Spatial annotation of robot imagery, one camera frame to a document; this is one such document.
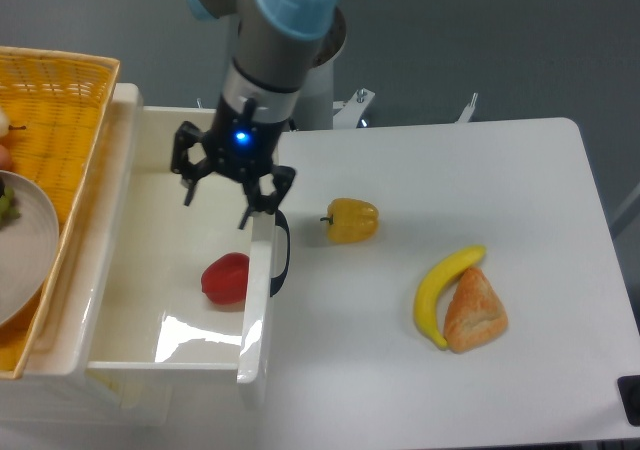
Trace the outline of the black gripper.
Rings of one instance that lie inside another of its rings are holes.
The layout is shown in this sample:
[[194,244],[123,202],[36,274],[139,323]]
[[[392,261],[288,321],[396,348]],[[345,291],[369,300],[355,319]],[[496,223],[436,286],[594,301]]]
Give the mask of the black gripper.
[[[190,121],[184,121],[178,127],[174,134],[170,170],[181,176],[181,184],[187,190],[185,206],[191,204],[198,182],[211,173],[217,173],[242,185],[247,207],[239,229],[245,228],[253,213],[276,213],[293,185],[296,170],[288,166],[273,166],[272,154],[284,121],[259,122],[257,113],[258,101],[253,97],[242,103],[239,111],[221,98],[208,131],[202,132]],[[192,162],[189,151],[197,145],[202,146],[205,156],[198,162]],[[263,195],[260,177],[269,173],[274,190]]]

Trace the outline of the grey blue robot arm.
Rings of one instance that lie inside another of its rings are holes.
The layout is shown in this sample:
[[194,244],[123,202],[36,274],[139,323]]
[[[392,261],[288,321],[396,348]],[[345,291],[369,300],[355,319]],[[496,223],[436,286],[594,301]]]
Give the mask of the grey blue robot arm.
[[174,137],[170,170],[189,205],[212,173],[239,183],[244,215],[273,215],[296,176],[273,160],[300,91],[334,24],[339,0],[187,0],[195,17],[239,18],[229,63],[208,131],[184,122]]

